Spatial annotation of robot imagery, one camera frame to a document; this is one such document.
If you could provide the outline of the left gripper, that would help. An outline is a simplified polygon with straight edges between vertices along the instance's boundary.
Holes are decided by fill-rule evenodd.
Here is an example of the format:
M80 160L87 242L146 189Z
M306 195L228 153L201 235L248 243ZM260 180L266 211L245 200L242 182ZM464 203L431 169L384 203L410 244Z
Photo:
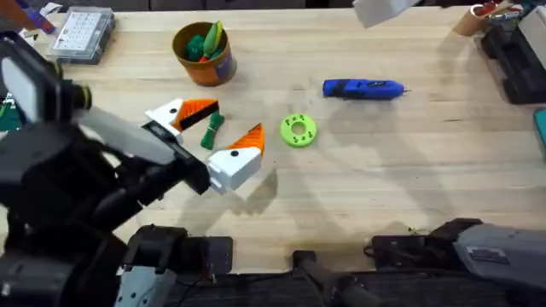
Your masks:
M217 99L175 99L148 110L150 118L138 127L92 105L90 89L64 84L63 113L73 122L93 130L110 148L132 154L148 163L169 166L174 183L185 181L196 193L210 186L219 194L237 190L261 168L256 147L220 150L204 162L183 148L182 133L219 111Z

